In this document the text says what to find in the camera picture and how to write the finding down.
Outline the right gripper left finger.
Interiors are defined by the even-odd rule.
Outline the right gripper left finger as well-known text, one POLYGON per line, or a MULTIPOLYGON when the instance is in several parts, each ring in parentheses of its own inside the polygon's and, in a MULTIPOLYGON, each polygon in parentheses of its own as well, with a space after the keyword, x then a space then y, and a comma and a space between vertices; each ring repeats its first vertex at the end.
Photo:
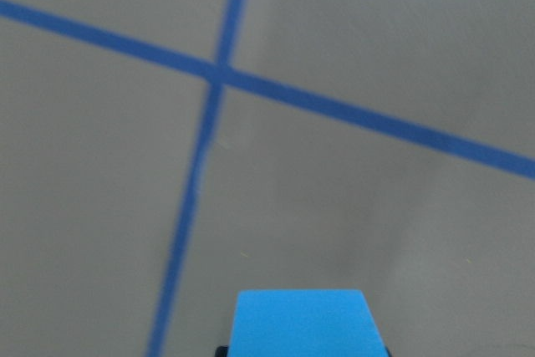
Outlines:
POLYGON ((214 357, 227 357, 229 347, 227 345, 218 346, 215 350, 214 357))

